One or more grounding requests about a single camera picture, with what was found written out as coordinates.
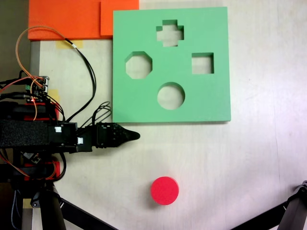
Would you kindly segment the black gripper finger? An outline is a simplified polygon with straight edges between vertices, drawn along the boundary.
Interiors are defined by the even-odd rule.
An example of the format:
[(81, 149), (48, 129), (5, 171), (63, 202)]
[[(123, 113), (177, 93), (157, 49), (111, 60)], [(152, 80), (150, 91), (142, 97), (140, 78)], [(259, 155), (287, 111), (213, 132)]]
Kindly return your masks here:
[(116, 137), (112, 139), (112, 147), (113, 148), (118, 148), (122, 144), (125, 144), (130, 141), (135, 141), (138, 140), (140, 136), (121, 136), (121, 137)]
[(112, 129), (115, 135), (117, 136), (123, 136), (123, 137), (140, 137), (140, 134), (138, 132), (128, 130), (123, 128), (121, 125), (117, 123), (112, 124)]

